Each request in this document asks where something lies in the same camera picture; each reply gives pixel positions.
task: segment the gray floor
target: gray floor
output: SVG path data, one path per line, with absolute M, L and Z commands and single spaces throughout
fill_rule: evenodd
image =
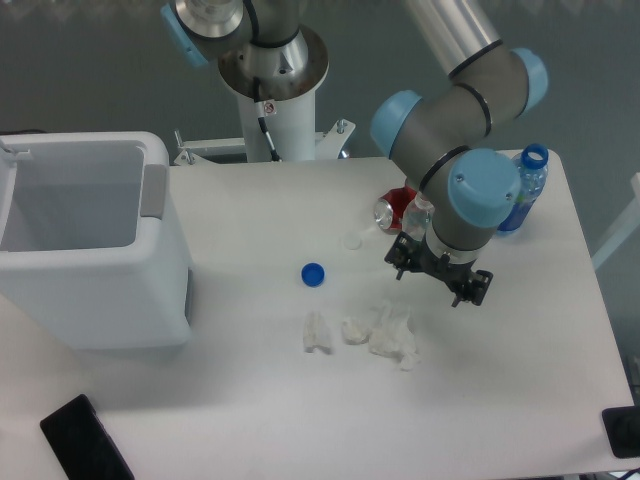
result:
M 147 130 L 171 154 L 175 127 L 184 139 L 240 136 L 234 100 L 215 68 L 192 70 L 173 48 L 158 15 L 163 3 L 2 0 L 0 130 Z M 304 22 L 331 54 L 318 92 L 318 129 L 342 116 L 356 122 L 354 156 L 379 155 L 368 129 L 389 95 L 410 88 L 431 97 L 448 88 L 400 3 L 301 1 Z M 537 141 L 556 150 L 593 248 L 631 200 L 629 179 L 640 171 L 640 2 L 481 3 L 505 42 L 536 51 L 551 78 L 539 107 L 484 144 L 501 149 Z M 638 258 L 640 233 L 598 275 L 623 354 L 640 352 Z

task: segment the blue bottle cap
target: blue bottle cap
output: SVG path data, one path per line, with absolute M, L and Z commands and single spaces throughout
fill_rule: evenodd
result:
M 531 170 L 539 170 L 549 161 L 549 150 L 544 145 L 532 143 L 522 151 L 522 164 Z
M 309 287 L 318 287 L 324 281 L 324 268 L 318 263 L 307 263 L 302 267 L 302 281 Z

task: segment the cable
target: cable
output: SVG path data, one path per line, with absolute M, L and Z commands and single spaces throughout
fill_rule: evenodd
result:
M 264 109 L 262 108 L 262 105 L 260 105 L 260 79 L 258 77 L 253 77 L 253 102 L 256 105 L 260 130 L 264 134 L 264 138 L 267 140 L 267 146 L 271 153 L 271 161 L 281 162 L 282 158 L 280 158 L 280 155 L 278 155 L 278 152 L 276 151 L 276 146 L 273 144 L 273 139 L 271 138 L 271 134 L 267 128 L 267 122 L 264 120 Z
M 623 476 L 618 478 L 618 480 L 629 480 L 629 478 L 633 477 L 636 473 L 640 472 L 640 468 L 636 468 L 635 470 L 629 470 Z
M 40 130 L 37 128 L 31 128 L 28 130 L 7 130 L 0 131 L 0 135 L 28 135 L 30 133 L 47 133 L 44 130 Z

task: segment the black device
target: black device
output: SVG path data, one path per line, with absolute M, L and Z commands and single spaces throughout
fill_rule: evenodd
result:
M 69 480 L 133 480 L 86 395 L 53 412 L 40 428 Z

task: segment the bottle label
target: bottle label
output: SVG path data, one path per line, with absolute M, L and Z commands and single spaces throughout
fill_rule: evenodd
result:
M 500 224 L 498 230 L 502 232 L 512 232 L 513 230 L 520 228 L 534 202 L 535 200 L 527 203 L 516 203 L 507 219 Z

